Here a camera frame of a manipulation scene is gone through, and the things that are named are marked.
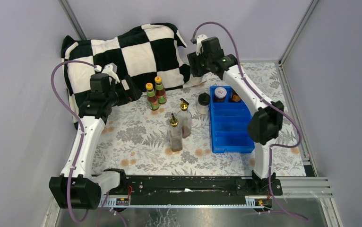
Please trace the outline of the white lid brown sauce jar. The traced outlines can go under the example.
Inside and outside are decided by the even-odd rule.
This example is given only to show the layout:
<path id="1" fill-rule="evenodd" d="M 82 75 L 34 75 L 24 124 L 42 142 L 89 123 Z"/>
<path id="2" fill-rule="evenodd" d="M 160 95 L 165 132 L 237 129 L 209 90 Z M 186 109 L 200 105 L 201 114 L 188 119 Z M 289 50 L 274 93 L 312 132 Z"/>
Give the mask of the white lid brown sauce jar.
<path id="1" fill-rule="evenodd" d="M 214 90 L 214 102 L 223 103 L 227 95 L 227 90 L 224 87 L 216 87 Z"/>

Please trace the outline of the black lid shaker jar front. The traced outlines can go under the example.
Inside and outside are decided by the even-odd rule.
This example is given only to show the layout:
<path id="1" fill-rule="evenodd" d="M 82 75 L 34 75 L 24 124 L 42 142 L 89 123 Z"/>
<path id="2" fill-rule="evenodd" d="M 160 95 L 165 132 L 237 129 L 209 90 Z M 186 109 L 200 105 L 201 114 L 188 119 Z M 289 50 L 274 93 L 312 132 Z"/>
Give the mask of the black lid shaker jar front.
<path id="1" fill-rule="evenodd" d="M 197 112 L 199 114 L 207 114 L 209 112 L 210 95 L 208 93 L 201 93 L 198 96 Z"/>

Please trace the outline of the red lid chili sauce jar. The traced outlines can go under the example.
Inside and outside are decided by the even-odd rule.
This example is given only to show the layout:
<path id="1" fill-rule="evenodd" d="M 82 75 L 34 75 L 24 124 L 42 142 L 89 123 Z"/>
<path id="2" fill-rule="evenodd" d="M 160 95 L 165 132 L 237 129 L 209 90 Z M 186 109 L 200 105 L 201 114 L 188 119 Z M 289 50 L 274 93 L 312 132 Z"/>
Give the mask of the red lid chili sauce jar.
<path id="1" fill-rule="evenodd" d="M 231 93 L 229 102 L 231 102 L 231 103 L 239 103 L 239 102 L 241 102 L 240 96 L 235 92 L 234 89 L 232 89 L 232 93 Z"/>

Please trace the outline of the blue plastic divided bin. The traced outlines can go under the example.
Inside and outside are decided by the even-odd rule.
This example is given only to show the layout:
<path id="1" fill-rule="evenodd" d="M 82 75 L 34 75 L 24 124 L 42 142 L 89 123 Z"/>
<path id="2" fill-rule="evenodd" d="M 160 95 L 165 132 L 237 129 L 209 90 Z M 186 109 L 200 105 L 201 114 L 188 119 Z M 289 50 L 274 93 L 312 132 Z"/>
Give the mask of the blue plastic divided bin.
<path id="1" fill-rule="evenodd" d="M 255 145 L 248 135 L 248 124 L 252 115 L 243 101 L 230 102 L 232 88 L 222 86 L 227 94 L 223 102 L 215 101 L 215 89 L 211 86 L 209 94 L 210 138 L 213 153 L 243 153 L 253 152 Z"/>

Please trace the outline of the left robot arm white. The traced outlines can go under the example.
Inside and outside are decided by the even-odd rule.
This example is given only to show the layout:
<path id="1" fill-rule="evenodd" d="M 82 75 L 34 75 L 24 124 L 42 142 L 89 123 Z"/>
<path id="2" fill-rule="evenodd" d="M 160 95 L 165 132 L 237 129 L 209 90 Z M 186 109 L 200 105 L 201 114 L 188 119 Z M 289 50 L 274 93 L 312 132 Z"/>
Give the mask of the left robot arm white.
<path id="1" fill-rule="evenodd" d="M 106 169 L 93 176 L 92 162 L 112 107 L 136 101 L 142 92 L 131 76 L 120 80 L 105 73 L 92 75 L 90 88 L 78 110 L 80 121 L 69 159 L 60 176 L 49 181 L 49 188 L 62 209 L 95 210 L 104 193 L 112 190 L 122 194 L 127 189 L 123 169 Z"/>

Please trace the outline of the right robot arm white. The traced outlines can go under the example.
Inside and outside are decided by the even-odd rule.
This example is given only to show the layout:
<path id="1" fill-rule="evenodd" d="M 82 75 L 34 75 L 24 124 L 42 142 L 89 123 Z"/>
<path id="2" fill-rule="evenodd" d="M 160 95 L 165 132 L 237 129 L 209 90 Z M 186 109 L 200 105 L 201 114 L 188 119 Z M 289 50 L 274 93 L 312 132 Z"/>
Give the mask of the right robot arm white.
<path id="1" fill-rule="evenodd" d="M 269 169 L 273 157 L 269 149 L 282 129 L 284 105 L 260 92 L 241 68 L 239 60 L 233 54 L 224 54 L 217 37 L 199 35 L 191 42 L 196 45 L 195 52 L 187 56 L 192 75 L 202 77 L 209 72 L 217 75 L 239 95 L 250 111 L 252 119 L 247 132 L 254 142 L 256 158 L 251 187 L 256 194 L 263 195 L 275 180 L 275 174 Z"/>

